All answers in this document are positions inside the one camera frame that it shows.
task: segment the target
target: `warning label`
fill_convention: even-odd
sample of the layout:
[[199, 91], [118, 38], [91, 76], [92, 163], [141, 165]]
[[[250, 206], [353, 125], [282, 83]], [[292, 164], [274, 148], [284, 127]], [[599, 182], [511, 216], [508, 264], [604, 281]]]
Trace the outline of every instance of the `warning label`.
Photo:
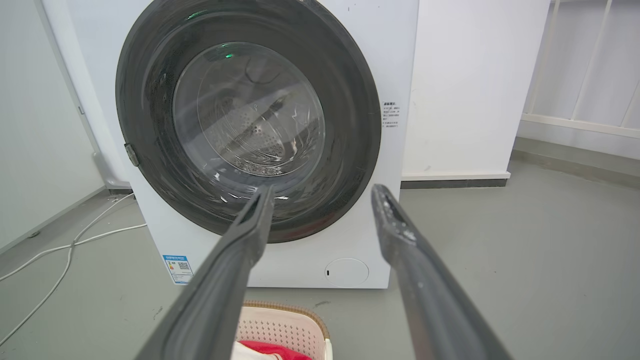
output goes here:
[[186, 256], [162, 255], [166, 267], [171, 273], [173, 282], [176, 284], [188, 284], [193, 277], [191, 265]]
[[396, 102], [382, 103], [382, 128], [398, 127], [398, 118], [400, 117], [400, 106]]

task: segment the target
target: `white cloth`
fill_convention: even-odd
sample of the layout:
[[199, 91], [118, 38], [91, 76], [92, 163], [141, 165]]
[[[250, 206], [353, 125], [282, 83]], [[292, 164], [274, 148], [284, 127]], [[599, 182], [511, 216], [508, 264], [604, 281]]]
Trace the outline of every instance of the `white cloth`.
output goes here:
[[235, 341], [231, 360], [282, 360], [282, 358], [278, 354], [262, 354]]

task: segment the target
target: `door hinge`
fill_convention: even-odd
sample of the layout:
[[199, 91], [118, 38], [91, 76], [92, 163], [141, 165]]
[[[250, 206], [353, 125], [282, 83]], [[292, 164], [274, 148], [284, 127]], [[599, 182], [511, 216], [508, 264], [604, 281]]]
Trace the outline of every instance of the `door hinge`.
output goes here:
[[138, 161], [138, 155], [136, 155], [136, 151], [133, 149], [133, 146], [129, 143], [124, 144], [124, 149], [127, 151], [127, 155], [129, 155], [129, 160], [133, 166], [137, 167], [140, 165], [140, 161]]

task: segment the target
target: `red cloth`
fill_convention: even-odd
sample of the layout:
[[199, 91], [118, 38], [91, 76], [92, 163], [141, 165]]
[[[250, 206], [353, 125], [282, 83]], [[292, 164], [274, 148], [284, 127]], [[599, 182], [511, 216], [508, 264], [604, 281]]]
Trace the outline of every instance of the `red cloth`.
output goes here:
[[278, 354], [282, 360], [312, 360], [309, 356], [285, 348], [280, 345], [261, 343], [259, 341], [239, 341], [240, 344], [260, 352], [261, 354]]

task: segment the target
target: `baseboard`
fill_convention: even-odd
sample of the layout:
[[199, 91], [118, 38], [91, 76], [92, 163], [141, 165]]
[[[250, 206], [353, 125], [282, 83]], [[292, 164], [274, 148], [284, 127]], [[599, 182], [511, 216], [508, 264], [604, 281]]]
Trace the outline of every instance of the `baseboard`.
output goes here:
[[412, 180], [400, 183], [400, 189], [497, 188], [506, 185], [507, 179]]
[[516, 138], [513, 150], [640, 177], [640, 160], [623, 156], [520, 137]]
[[129, 195], [133, 192], [132, 189], [107, 189], [111, 195]]
[[640, 177], [600, 168], [593, 165], [585, 165], [551, 156], [532, 154], [514, 149], [511, 152], [511, 160], [523, 161], [539, 166], [541, 168], [564, 172], [599, 183], [609, 183], [627, 188], [640, 190]]
[[403, 174], [402, 181], [442, 181], [442, 180], [487, 180], [487, 179], [509, 179], [511, 173], [505, 172], [475, 172], [475, 173], [435, 173], [435, 174]]

